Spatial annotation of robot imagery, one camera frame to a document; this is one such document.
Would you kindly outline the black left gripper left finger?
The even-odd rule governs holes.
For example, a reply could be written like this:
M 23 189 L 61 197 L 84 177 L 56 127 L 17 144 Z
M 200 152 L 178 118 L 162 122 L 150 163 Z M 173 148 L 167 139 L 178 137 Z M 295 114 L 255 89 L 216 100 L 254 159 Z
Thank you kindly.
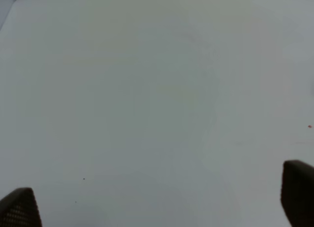
M 1 227 L 42 227 L 34 192 L 17 188 L 0 200 Z

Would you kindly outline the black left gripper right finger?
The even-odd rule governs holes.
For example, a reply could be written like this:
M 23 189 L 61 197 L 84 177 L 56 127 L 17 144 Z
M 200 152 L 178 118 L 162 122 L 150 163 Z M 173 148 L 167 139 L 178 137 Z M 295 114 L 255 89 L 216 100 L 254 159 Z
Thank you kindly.
M 299 160 L 283 164 L 281 204 L 292 227 L 314 225 L 314 168 Z

